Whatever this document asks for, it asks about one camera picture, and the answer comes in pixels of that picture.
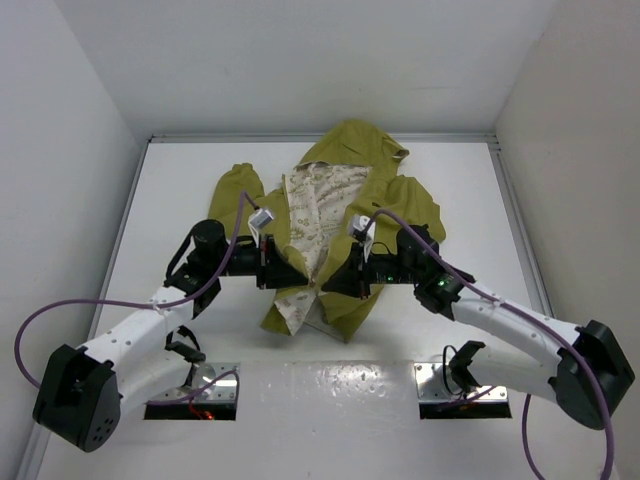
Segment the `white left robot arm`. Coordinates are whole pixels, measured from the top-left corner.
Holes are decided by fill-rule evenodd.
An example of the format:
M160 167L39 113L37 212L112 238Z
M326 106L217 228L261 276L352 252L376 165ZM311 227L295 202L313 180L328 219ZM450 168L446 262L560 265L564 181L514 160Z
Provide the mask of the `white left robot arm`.
M223 276L252 276L260 289L304 286L270 234L230 239L216 220L196 223L142 308L79 347L49 357L32 417L84 452L100 448L131 410L190 386L206 355L189 324L221 290Z

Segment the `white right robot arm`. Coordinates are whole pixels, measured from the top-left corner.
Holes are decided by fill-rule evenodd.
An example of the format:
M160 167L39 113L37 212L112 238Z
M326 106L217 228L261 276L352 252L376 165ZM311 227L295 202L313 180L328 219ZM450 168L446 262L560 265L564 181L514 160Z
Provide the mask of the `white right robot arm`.
M355 241L324 291L366 298L375 285L411 284L426 310L489 333L516 350L499 352L470 340L445 366L445 381L464 393L486 383L512 388L557 404L587 428L604 429L635 380L608 326L596 320L575 325L479 292L470 274L436 260L439 245L424 226L400 229L395 252L383 254L371 251L374 230L368 217L352 217L347 232Z

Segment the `olive green hooded jacket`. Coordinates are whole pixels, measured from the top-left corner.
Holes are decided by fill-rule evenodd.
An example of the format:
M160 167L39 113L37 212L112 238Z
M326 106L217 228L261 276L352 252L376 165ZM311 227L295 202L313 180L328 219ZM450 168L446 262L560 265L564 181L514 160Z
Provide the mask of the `olive green hooded jacket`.
M227 231L234 227L239 197L247 193L275 215L267 230L277 248L302 271L305 287L279 289L262 328L285 335L303 324L345 342L373 309L382 290L366 299L323 292L322 286L346 261L353 243L347 225L354 215L384 208L405 222L426 226L437 242L446 238L440 207L413 177L399 174L409 152L364 120L345 120L325 134L290 171L278 168L281 185L265 192L249 163L234 165L218 181L208 216Z

